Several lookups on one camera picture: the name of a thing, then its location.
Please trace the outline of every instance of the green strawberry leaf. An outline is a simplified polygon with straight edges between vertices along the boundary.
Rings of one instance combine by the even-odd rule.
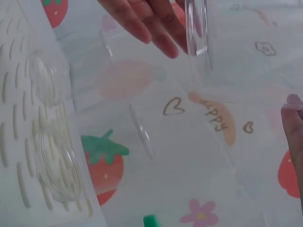
[[[109,130],[102,137],[81,136],[83,149],[85,152],[89,152],[90,164],[97,164],[100,161],[102,154],[108,165],[113,164],[115,155],[129,155],[129,149],[127,147],[109,139],[113,132],[113,130]]]
[[[108,165],[113,164],[114,159],[115,159],[115,155],[111,155],[111,154],[104,154],[105,157],[105,163]]]
[[[52,3],[52,0],[44,0],[43,5],[44,6],[49,6]]]

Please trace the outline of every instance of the flower print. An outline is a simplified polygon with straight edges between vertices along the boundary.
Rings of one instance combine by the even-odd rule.
[[[193,222],[193,227],[207,227],[214,226],[219,221],[218,216],[212,213],[215,208],[214,201],[209,201],[200,206],[197,199],[192,199],[188,207],[191,213],[181,217],[181,223]]]
[[[273,46],[266,42],[255,42],[256,50],[262,52],[265,56],[276,56]]]

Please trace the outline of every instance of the pink blob print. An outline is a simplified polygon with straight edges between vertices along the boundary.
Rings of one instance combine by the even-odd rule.
[[[121,60],[99,76],[97,87],[105,99],[133,98],[146,90],[155,79],[165,77],[163,74],[165,70],[143,61]]]
[[[117,22],[110,15],[103,16],[101,20],[101,24],[102,24],[102,29],[105,32],[117,28]]]

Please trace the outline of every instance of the red strawberry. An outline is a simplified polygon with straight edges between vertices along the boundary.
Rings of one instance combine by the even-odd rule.
[[[110,165],[106,163],[104,156],[94,165],[89,163],[89,152],[85,154],[85,157],[96,194],[100,196],[102,196],[103,193],[105,194],[104,196],[108,196],[111,193],[114,194],[123,176],[124,164],[122,156],[115,155],[114,161]]]
[[[278,180],[281,187],[287,191],[287,194],[295,198],[300,198],[297,176],[289,151],[285,154],[279,167]]]
[[[52,28],[61,24],[68,8],[68,0],[41,0]]]

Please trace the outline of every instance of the clear plastic cup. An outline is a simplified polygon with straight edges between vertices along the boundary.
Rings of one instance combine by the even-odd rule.
[[[133,105],[100,103],[40,124],[34,136],[37,171],[59,201],[91,196],[84,191],[83,166],[99,195],[127,184],[156,159]]]
[[[300,4],[186,0],[192,76],[184,90],[208,100],[281,105],[302,96]]]

